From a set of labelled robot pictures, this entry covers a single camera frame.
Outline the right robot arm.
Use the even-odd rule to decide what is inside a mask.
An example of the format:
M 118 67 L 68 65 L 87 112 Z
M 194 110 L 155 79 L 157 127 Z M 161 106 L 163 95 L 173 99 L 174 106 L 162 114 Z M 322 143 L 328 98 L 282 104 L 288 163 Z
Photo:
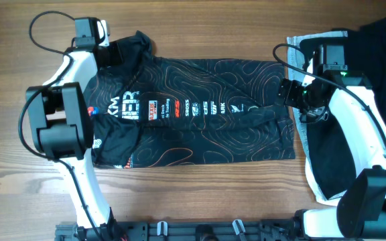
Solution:
M 369 79 L 349 70 L 342 45 L 322 44 L 303 68 L 278 61 L 304 74 L 281 80 L 276 103 L 321 120 L 330 112 L 349 146 L 357 177 L 337 206 L 298 210 L 288 230 L 299 240 L 386 240 L 386 126 L 375 104 Z

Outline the black printed cycling jersey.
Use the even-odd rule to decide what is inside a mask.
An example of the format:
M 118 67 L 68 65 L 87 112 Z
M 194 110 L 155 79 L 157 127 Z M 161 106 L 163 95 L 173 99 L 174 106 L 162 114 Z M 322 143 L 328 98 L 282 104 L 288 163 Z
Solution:
M 281 64 L 170 59 L 141 32 L 116 41 L 121 62 L 84 89 L 98 168 L 293 159 L 294 124 L 276 104 Z

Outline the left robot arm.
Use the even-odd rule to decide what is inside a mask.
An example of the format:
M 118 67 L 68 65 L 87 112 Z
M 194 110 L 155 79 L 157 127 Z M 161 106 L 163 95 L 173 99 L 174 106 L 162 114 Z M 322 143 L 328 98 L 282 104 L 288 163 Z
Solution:
M 88 81 L 110 59 L 110 33 L 107 23 L 95 17 L 76 18 L 74 26 L 72 45 L 61 53 L 62 65 L 47 82 L 26 90 L 18 135 L 24 138 L 28 116 L 34 146 L 26 149 L 54 163 L 74 204 L 76 223 L 58 226 L 56 240 L 124 240 L 94 172 L 94 134 L 83 97 Z

